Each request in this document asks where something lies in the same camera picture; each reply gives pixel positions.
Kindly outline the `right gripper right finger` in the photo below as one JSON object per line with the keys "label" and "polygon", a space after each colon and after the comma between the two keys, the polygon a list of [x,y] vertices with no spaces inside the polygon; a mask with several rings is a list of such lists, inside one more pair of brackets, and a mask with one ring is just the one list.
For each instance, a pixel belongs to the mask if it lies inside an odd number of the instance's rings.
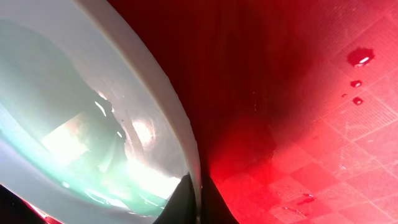
{"label": "right gripper right finger", "polygon": [[201,189],[203,224],[238,224],[210,176],[204,176]]}

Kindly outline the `light blue plate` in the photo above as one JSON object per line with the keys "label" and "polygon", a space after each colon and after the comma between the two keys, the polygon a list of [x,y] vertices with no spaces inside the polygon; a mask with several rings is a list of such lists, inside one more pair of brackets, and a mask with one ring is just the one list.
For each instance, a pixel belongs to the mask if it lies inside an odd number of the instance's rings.
{"label": "light blue plate", "polygon": [[62,223],[154,223],[197,142],[174,88],[107,1],[1,0],[1,183]]}

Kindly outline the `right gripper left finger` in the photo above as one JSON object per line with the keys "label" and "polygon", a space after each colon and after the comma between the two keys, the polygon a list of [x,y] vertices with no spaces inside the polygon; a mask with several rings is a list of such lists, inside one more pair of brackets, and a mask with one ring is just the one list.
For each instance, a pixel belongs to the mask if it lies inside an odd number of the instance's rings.
{"label": "right gripper left finger", "polygon": [[189,174],[182,177],[163,212],[153,224],[196,224],[196,199]]}

